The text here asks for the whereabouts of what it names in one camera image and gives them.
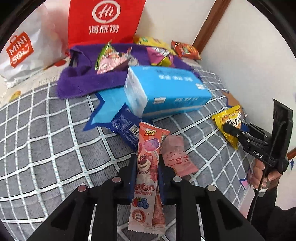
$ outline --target red haidilao bag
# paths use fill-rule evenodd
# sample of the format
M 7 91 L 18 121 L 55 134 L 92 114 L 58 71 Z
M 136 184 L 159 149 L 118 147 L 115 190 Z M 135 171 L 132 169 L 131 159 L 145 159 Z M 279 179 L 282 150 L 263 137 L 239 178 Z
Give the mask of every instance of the red haidilao bag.
M 71 0 L 69 48 L 74 45 L 132 43 L 146 0 Z

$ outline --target miniso bag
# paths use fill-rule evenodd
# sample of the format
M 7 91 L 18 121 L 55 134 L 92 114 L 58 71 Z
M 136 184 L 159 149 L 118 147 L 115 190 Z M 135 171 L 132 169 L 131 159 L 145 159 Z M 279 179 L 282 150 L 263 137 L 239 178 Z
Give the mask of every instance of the miniso bag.
M 44 4 L 13 33 L 0 53 L 0 75 L 8 88 L 24 81 L 65 56 Z

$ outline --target wooden trim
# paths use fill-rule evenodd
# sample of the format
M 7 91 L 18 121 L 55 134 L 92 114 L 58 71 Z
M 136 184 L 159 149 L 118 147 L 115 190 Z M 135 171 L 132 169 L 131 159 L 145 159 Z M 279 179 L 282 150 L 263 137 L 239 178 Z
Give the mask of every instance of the wooden trim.
M 202 25 L 193 46 L 201 53 L 212 36 L 231 0 L 216 0 Z
M 287 154 L 288 160 L 293 159 L 294 157 L 296 157 L 296 148 L 294 148 L 292 151 L 289 151 Z

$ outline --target blue tissue box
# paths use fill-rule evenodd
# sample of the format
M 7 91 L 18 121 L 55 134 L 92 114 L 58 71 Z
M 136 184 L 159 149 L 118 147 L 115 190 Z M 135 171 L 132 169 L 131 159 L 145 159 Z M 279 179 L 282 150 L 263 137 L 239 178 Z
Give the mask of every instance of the blue tissue box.
M 129 67 L 124 91 L 133 113 L 146 119 L 198 110 L 212 97 L 192 72 L 158 66 Z

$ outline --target bed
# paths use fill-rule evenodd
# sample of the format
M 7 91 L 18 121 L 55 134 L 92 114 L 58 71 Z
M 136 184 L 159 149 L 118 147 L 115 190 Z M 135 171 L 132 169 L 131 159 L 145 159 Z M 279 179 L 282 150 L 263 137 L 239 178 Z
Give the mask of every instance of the bed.
M 219 77 L 196 62 L 187 63 L 200 74 L 212 99 L 199 111 L 153 122 L 183 136 L 186 153 L 199 168 L 186 178 L 201 187 L 216 185 L 239 208 L 246 193 L 239 180 L 246 177 L 253 157 L 240 145 L 234 150 L 211 119 L 228 108 L 227 89 Z M 79 185 L 98 186 L 116 176 L 133 153 L 106 128 L 82 131 L 99 100 L 95 94 L 58 99 L 55 80 L 64 67 L 39 73 L 34 77 L 38 87 L 0 108 L 0 218 L 15 240 L 26 240 Z M 118 241 L 175 240 L 175 206 L 164 206 L 166 234 L 159 236 L 129 231 L 129 210 L 118 207 Z

